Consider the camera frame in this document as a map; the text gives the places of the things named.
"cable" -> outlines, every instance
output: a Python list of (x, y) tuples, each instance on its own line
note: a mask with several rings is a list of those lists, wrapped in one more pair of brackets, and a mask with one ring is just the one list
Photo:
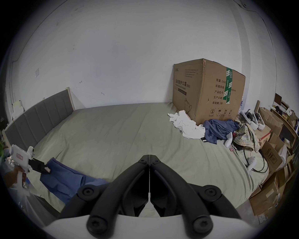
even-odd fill
[[(244, 152), (244, 157), (245, 157), (245, 159), (246, 159), (246, 162), (248, 163), (247, 157), (246, 157), (246, 155), (245, 155), (245, 147), (243, 147), (243, 152)], [(263, 170), (264, 167), (265, 167), (265, 157), (264, 157), (264, 155), (263, 155), (262, 152), (260, 152), (260, 154), (262, 155), (263, 162), (264, 162), (263, 168), (262, 168), (261, 170), (255, 170), (255, 169), (253, 168), (252, 171), (253, 171), (253, 172), (256, 172), (256, 173), (261, 173), (261, 174), (263, 174), (263, 173), (267, 172), (269, 165), (267, 164), (267, 169), (266, 169), (266, 171), (265, 171), (265, 172), (262, 172), (262, 170)]]
[[(237, 152), (238, 150), (237, 150), (237, 148), (233, 145), (233, 143), (231, 143), (231, 147), (235, 150), (236, 154), (237, 154), (238, 157), (241, 159), (241, 157), (239, 156), (239, 154), (238, 154), (238, 152)], [(248, 166), (249, 166), (248, 160), (247, 160), (246, 155), (245, 155), (245, 147), (243, 147), (243, 151), (244, 151), (245, 160), (246, 160), (246, 162), (247, 162), (247, 164), (248, 164)], [(267, 172), (269, 166), (268, 166), (268, 164), (267, 164), (267, 169), (266, 169), (266, 171), (265, 171), (265, 172), (262, 172), (262, 170), (265, 168), (265, 157), (264, 157), (263, 153), (261, 152), (261, 150), (259, 150), (259, 152), (260, 152), (260, 154), (262, 155), (262, 158), (263, 158), (263, 162), (264, 162), (263, 168), (262, 168), (261, 170), (255, 170), (255, 169), (252, 169), (252, 171), (253, 171), (253, 172), (256, 172), (256, 173), (261, 173), (261, 174), (263, 174), (263, 173)]]
[(253, 10), (247, 10), (245, 8), (243, 8), (239, 3), (237, 3), (238, 6), (240, 8), (242, 8), (243, 10), (245, 11), (248, 11), (248, 12), (254, 12), (254, 13), (257, 13), (259, 15), (259, 17), (263, 20), (264, 24), (265, 24), (265, 27), (268, 31), (268, 34), (269, 34), (269, 37), (270, 37), (270, 41), (271, 41), (271, 44), (272, 44), (272, 48), (273, 48), (273, 53), (274, 53), (274, 60), (275, 60), (275, 93), (276, 93), (276, 85), (277, 85), (277, 65), (276, 65), (276, 55), (275, 55), (275, 50), (274, 50), (274, 46), (273, 46), (273, 42), (272, 42), (272, 38), (271, 38), (271, 35), (272, 33), (270, 32), (270, 29), (268, 28), (268, 26), (266, 25), (264, 19), (262, 18), (262, 16), (257, 12), (257, 11), (253, 11)]

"hand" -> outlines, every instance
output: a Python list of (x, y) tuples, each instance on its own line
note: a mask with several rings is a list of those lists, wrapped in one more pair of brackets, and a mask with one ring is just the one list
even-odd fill
[(13, 168), (13, 171), (11, 172), (8, 172), (7, 174), (4, 175), (3, 179), (4, 179), (4, 182), (5, 182), (5, 185), (10, 188), (14, 183), (17, 182), (17, 178), (18, 178), (18, 172), (22, 172), (23, 175), (22, 175), (22, 181), (25, 182), (26, 180), (26, 174), (25, 174), (25, 171), (24, 169), (22, 169), (19, 165), (18, 166), (15, 166)]

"upholstered headboard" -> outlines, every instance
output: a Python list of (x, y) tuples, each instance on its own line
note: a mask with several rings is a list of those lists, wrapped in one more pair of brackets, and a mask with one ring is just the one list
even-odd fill
[(15, 144), (27, 151), (74, 111), (69, 87), (42, 100), (21, 114), (4, 130), (8, 146)]

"gray bedsheet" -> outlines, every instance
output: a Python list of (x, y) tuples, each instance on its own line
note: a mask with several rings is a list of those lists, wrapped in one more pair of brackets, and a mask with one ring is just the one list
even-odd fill
[[(75, 110), (35, 146), (35, 158), (46, 163), (54, 157), (86, 175), (112, 181), (143, 155), (154, 154), (188, 183), (215, 185), (235, 207), (241, 205), (268, 172), (248, 173), (243, 151), (238, 152), (239, 157), (224, 141), (215, 145), (184, 138), (169, 122), (167, 113), (175, 112), (172, 103)], [(246, 154), (257, 157), (255, 169), (262, 168), (259, 153)], [(64, 204), (40, 182), (39, 173), (30, 172), (28, 178), (43, 198), (62, 210)], [(147, 205), (142, 216), (153, 216), (153, 210)]]

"vr headset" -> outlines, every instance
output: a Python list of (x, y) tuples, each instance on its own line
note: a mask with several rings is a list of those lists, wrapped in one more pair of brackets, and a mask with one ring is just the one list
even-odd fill
[(265, 123), (258, 112), (253, 112), (251, 109), (249, 109), (247, 112), (242, 110), (240, 114), (245, 118), (247, 123), (250, 124), (253, 130), (263, 130), (265, 128)]

